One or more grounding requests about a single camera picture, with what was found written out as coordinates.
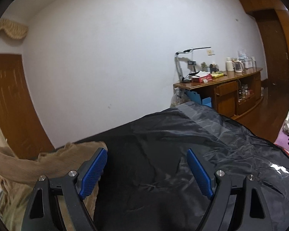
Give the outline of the brown wooden wardrobe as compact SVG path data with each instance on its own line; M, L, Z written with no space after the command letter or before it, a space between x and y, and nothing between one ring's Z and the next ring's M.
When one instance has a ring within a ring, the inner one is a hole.
M257 23L263 42L267 83L289 92L289 11L281 0L239 0Z

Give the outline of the beige pleated curtain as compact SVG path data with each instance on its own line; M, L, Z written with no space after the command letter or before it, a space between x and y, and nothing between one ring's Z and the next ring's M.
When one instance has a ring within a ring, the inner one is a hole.
M22 43L28 27L16 21L0 19L0 54L23 54ZM0 128L0 146L8 146Z

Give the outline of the yellow box on desk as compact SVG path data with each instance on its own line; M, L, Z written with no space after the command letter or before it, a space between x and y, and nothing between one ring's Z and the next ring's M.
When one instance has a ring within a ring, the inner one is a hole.
M223 72L212 72L211 76L213 78L219 78L219 77L227 76L227 74L224 74Z

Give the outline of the white plastic bag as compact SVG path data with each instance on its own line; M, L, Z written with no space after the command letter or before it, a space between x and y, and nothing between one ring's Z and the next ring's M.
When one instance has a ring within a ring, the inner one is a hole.
M175 88L173 97L171 99L170 107L175 107L185 102L188 102L188 98L186 97L185 90L181 88Z

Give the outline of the wooden desk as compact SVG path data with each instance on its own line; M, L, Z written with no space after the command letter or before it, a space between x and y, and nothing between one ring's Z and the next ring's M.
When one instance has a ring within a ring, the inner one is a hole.
M261 94L262 68L250 68L243 73L225 71L224 75L208 82L177 82L174 88L196 92L211 98L217 113L231 119L240 119L255 109L263 100Z

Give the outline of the red box on desk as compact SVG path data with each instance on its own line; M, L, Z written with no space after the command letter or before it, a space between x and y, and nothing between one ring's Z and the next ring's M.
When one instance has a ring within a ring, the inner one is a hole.
M198 75L191 76L192 82L198 82L198 83L207 82L207 81L210 81L212 79L213 78L212 78L211 74L207 74L205 76L198 76Z

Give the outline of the brown fleece sweater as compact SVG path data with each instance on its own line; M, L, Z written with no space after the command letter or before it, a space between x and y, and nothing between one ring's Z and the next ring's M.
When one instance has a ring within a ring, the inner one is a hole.
M66 145L51 153L40 153L35 160L18 158L8 146L0 146L0 218L8 230L21 230L25 209L41 175L58 178L91 159L104 142Z

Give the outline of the white kettle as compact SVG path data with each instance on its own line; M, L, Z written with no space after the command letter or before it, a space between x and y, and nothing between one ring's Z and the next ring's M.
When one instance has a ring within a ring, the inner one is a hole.
M244 72L244 64L240 60L235 60L233 62L234 71L236 73L243 73Z

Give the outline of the blue bin under desk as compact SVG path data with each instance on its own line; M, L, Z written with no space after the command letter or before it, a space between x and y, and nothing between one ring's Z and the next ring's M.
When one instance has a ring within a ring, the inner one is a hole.
M201 98L201 96L198 93L189 90L186 90L185 94L191 101L212 108L211 97Z

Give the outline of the white thermos bottle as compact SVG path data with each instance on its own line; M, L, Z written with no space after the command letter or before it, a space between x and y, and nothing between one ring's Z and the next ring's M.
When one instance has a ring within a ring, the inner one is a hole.
M234 71L234 62L231 57L227 57L226 59L226 69L227 71Z

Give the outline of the brown wooden door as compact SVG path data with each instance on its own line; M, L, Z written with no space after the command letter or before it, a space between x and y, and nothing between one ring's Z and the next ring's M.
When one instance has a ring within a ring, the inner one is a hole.
M21 159L55 149L33 107L18 54L0 54L0 129Z

